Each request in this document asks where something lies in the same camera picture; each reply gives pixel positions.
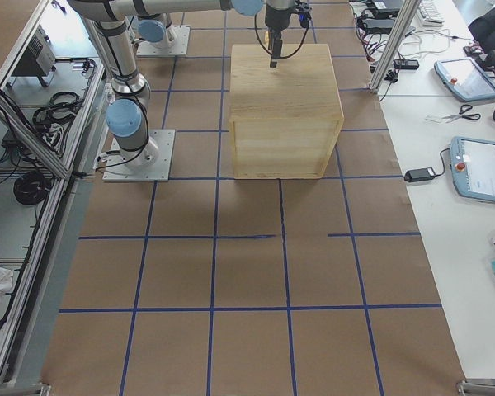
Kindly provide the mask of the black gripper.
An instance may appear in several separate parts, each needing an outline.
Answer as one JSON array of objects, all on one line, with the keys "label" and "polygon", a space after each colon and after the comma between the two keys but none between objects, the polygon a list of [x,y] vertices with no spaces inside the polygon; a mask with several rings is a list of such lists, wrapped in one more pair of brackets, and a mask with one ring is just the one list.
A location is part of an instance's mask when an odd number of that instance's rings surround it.
[{"label": "black gripper", "polygon": [[293,13],[293,0],[266,0],[265,24],[268,30],[268,49],[270,51],[270,67],[275,68],[281,58],[281,31],[290,25]]}]

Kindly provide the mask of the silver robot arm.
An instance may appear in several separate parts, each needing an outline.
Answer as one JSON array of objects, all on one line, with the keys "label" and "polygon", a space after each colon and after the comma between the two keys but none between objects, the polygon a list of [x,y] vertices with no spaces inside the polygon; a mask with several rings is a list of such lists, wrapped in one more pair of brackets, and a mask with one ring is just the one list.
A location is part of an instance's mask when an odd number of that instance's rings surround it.
[{"label": "silver robot arm", "polygon": [[173,12],[235,10],[253,17],[266,9],[265,23],[269,30],[270,66],[281,59],[282,31],[290,25],[290,17],[297,12],[297,1],[71,1],[69,5],[95,27],[96,50],[106,55],[103,62],[112,71],[112,87],[118,97],[136,94],[145,89],[146,79],[139,73],[126,18],[155,17]]},{"label": "silver robot arm", "polygon": [[172,18],[169,13],[133,16],[130,27],[139,39],[160,49],[172,47],[177,38],[172,29]]}]

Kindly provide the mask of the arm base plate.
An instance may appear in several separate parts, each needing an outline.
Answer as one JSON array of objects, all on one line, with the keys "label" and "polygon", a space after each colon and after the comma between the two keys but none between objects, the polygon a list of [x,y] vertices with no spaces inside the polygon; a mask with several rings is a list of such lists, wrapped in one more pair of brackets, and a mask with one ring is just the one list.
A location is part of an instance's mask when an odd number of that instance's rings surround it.
[{"label": "arm base plate", "polygon": [[130,162],[134,154],[122,151],[107,159],[104,182],[167,182],[170,176],[175,130],[150,130],[144,151]]},{"label": "arm base plate", "polygon": [[158,21],[141,21],[137,56],[166,58],[186,56],[191,28],[187,25],[165,27]]}]

